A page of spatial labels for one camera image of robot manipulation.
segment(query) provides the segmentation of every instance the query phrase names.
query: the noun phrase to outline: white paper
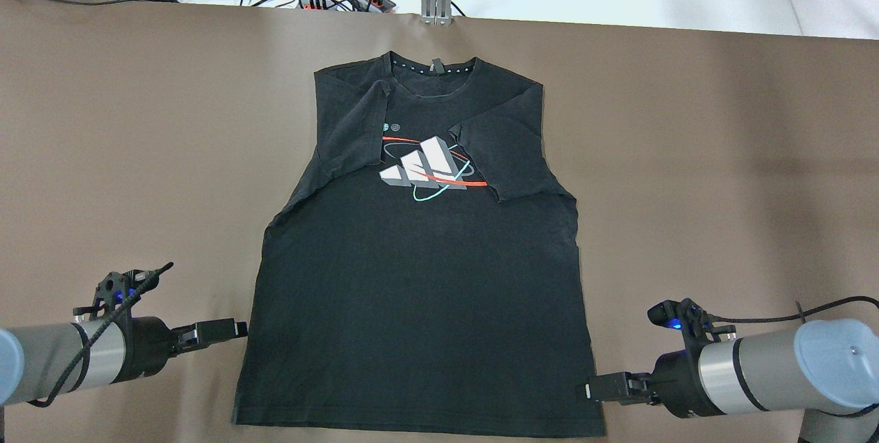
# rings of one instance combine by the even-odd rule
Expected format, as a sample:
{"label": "white paper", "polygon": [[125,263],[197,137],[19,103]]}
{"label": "white paper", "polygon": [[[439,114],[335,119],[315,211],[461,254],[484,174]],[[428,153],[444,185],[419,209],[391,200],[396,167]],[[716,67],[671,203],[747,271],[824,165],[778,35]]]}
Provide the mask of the white paper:
{"label": "white paper", "polygon": [[879,39],[879,0],[790,0],[804,36]]}

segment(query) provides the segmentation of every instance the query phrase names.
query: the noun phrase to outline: black t-shirt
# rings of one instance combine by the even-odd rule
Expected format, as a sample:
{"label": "black t-shirt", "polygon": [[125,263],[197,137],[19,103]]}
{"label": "black t-shirt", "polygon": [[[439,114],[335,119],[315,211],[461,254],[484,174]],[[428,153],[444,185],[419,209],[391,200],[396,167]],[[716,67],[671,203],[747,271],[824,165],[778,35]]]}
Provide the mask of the black t-shirt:
{"label": "black t-shirt", "polygon": [[444,68],[315,74],[317,148],[266,230],[234,422],[604,434],[543,86]]}

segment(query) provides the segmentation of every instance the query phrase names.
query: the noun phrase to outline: folded sleeve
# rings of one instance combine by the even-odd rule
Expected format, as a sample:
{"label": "folded sleeve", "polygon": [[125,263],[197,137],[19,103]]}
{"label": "folded sleeve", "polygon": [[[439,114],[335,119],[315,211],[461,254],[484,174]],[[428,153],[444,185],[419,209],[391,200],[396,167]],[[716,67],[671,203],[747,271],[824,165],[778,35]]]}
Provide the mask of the folded sleeve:
{"label": "folded sleeve", "polygon": [[296,205],[337,177],[382,161],[382,125],[389,87],[376,81],[368,89],[315,73],[317,146],[293,195],[269,227],[282,224]]}
{"label": "folded sleeve", "polygon": [[537,193],[571,196],[543,158],[541,115],[543,86],[533,83],[515,98],[449,129],[499,202]]}

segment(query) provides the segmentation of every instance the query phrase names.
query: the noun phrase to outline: shirt hem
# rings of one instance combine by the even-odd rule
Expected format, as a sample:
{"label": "shirt hem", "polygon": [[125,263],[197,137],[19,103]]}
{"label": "shirt hem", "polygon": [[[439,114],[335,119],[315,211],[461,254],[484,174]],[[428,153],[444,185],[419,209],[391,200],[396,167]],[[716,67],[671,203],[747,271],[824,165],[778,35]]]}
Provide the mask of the shirt hem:
{"label": "shirt hem", "polygon": [[493,418],[415,409],[239,406],[232,422],[262,427],[324,427],[528,438],[606,435],[604,421],[600,418]]}

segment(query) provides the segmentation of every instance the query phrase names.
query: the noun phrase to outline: light blue joint cap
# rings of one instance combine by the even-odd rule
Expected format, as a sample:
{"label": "light blue joint cap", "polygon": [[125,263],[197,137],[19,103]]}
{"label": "light blue joint cap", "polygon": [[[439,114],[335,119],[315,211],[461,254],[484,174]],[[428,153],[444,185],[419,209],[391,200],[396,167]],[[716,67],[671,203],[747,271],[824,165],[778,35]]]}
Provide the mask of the light blue joint cap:
{"label": "light blue joint cap", "polygon": [[832,402],[861,409],[879,402],[879,337],[854,319],[810,321],[794,335],[800,369]]}
{"label": "light blue joint cap", "polygon": [[25,373],[25,350],[15,334],[0,328],[0,405],[6,403]]}

